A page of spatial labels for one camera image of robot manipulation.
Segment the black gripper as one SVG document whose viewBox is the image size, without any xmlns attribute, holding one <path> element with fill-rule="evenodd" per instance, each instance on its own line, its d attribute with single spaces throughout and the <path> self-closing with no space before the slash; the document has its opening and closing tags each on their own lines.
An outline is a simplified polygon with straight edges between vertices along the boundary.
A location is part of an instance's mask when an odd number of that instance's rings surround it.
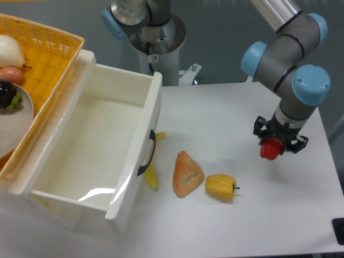
<svg viewBox="0 0 344 258">
<path fill-rule="evenodd" d="M 306 147 L 309 141 L 308 137 L 298 135 L 298 132 L 299 128 L 292 128 L 289 123 L 280 124 L 275 114 L 270 120 L 258 116 L 253 128 L 253 134 L 260 140 L 259 145 L 270 138 L 282 142 L 283 148 L 279 155 L 283 155 L 285 152 L 296 154 Z"/>
</svg>

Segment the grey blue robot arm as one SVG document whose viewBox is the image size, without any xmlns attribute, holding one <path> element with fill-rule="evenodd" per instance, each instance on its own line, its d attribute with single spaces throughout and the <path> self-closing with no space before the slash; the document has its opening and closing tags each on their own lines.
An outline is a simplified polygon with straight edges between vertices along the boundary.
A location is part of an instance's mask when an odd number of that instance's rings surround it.
<svg viewBox="0 0 344 258">
<path fill-rule="evenodd" d="M 274 160 L 306 147 L 308 139 L 299 131 L 330 89 L 324 69 L 298 65 L 323 42 L 328 27 L 322 16 L 305 14 L 294 1 L 253 1 L 253 5 L 277 40 L 271 45 L 253 43 L 241 59 L 241 68 L 281 99 L 272 118 L 258 117 L 253 129 L 261 157 Z M 161 73 L 164 86 L 192 81 L 190 72 L 179 70 L 186 28 L 172 14 L 169 1 L 114 1 L 103 10 L 102 20 L 116 39 L 131 43 L 142 73 Z"/>
</svg>

